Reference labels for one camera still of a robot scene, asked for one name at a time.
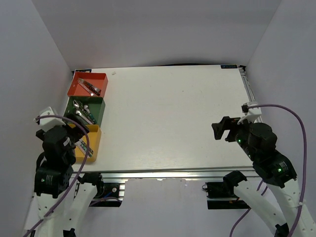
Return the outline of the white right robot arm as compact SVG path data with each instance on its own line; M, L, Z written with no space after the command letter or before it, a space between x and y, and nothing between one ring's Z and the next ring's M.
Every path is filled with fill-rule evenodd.
M237 142L252 161L255 172L267 185L280 209L271 205L253 190L246 176L235 170L223 178L223 192L241 198L268 226L276 237L314 237L316 223L300 200L297 173L290 160L276 150L277 136L265 123L253 123L240 118L223 117L213 123L215 140L228 131L227 142Z

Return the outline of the pink handled fork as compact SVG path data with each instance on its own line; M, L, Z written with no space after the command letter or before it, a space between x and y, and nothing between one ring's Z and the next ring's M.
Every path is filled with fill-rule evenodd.
M89 88L92 88L94 91L96 91L96 92L98 92L98 93L101 92L101 90L100 90L99 88L95 87L94 85L92 85L91 83L85 81L85 80L82 79L82 78L78 78L78 82L83 83L84 85L88 86Z

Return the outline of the teal handled spoon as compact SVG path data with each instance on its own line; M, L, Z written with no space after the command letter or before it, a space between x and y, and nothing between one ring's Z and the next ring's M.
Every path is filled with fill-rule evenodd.
M79 100L73 100L73 106L76 109L76 115L84 119L88 124L97 124L96 119L92 115L89 106Z

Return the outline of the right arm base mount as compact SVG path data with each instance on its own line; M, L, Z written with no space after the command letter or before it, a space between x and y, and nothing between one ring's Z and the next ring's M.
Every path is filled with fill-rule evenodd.
M248 209L249 206L236 195L229 194L223 182L207 182L202 185L206 192L208 210Z

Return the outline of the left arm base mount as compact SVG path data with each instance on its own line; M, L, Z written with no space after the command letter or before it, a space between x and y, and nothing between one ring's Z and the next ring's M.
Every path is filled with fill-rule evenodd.
M96 183L97 194L92 199L90 207L120 207L122 200L119 199L119 183L107 182L101 173L98 173Z

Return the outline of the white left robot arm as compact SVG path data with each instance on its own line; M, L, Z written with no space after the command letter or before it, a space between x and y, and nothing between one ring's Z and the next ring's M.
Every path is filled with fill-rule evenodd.
M94 199L104 192L99 174L73 174L75 148L86 138L90 151L89 129L74 116L59 116L50 108L40 112L34 121L40 126L36 137L42 141L34 181L39 220L24 234L26 237L78 237L84 216Z

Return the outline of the black handled table knife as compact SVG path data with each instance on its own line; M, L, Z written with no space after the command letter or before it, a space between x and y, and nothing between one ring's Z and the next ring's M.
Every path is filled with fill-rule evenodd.
M88 156L90 158L93 157L94 151L91 148L88 148L87 144L82 139L79 139L79 141L77 142L77 146L83 152L83 154L88 151Z

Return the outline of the teal handled fork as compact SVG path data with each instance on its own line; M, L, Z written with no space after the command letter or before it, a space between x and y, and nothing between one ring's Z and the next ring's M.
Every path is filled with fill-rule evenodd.
M101 89L95 87L94 85L92 85L88 82L85 82L83 85L86 87L87 91L91 95L101 96Z

